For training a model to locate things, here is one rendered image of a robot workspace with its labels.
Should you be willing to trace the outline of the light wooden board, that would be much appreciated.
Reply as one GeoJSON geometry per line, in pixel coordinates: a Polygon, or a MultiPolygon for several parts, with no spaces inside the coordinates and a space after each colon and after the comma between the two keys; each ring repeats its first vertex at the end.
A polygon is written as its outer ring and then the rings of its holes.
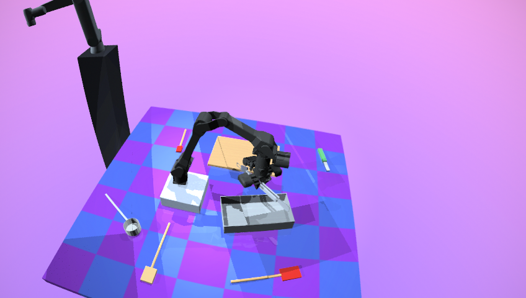
{"type": "Polygon", "coordinates": [[[243,158],[257,156],[252,154],[253,148],[247,140],[217,136],[207,165],[242,172],[243,158]]]}

